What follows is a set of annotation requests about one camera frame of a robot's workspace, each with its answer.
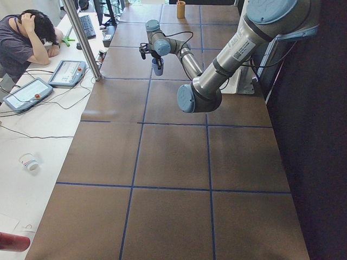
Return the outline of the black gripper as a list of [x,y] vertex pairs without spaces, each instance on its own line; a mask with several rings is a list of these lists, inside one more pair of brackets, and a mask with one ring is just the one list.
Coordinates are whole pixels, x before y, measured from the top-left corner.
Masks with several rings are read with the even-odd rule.
[[[151,50],[151,47],[149,46],[148,43],[140,43],[139,52],[141,54],[142,59],[145,60],[146,55],[151,54],[152,50]],[[162,69],[162,58],[161,57],[156,58],[156,64],[157,64],[158,70],[161,70]]]

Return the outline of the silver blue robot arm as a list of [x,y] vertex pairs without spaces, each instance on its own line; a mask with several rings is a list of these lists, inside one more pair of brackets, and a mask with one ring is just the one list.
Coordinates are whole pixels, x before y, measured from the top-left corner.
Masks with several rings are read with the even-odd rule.
[[317,33],[320,1],[245,1],[245,14],[238,30],[206,70],[197,64],[189,45],[166,36],[159,22],[146,22],[147,43],[139,51],[143,59],[152,56],[152,69],[157,76],[164,71],[163,56],[174,54],[179,59],[190,84],[179,87],[177,103],[185,113],[212,112],[222,101],[220,87],[257,50],[259,45],[278,38],[298,41]]

